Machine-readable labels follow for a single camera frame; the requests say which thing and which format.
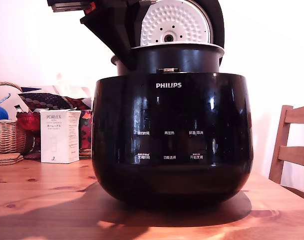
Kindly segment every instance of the inner pot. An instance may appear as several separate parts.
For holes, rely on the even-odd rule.
[[[134,59],[131,70],[117,56],[112,57],[118,75],[134,72],[155,74],[163,69],[186,73],[218,73],[224,49],[210,43],[169,42],[135,47],[130,55]]]

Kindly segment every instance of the coaster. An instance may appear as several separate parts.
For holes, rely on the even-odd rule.
[[[91,153],[91,149],[80,149],[80,153]]]
[[[16,160],[19,156],[19,153],[0,154],[0,161]]]
[[[0,160],[0,166],[13,165],[23,160],[23,156],[18,157],[14,160]]]
[[[80,154],[79,154],[80,156],[82,156],[82,157],[88,157],[88,156],[91,156],[91,153],[90,152],[80,152]]]

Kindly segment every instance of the chair backrest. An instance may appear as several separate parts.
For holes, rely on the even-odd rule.
[[[269,179],[280,184],[284,161],[304,166],[304,146],[287,146],[291,124],[304,124],[304,107],[282,107]]]

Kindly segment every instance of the white perforated inner lid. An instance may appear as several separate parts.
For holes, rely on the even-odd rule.
[[[212,26],[192,0],[158,0],[142,23],[141,46],[166,42],[212,43]]]

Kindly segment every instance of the table surface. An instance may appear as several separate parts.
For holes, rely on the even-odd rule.
[[[252,173],[217,208],[161,213],[110,197],[91,161],[0,166],[0,240],[304,240],[304,199]]]

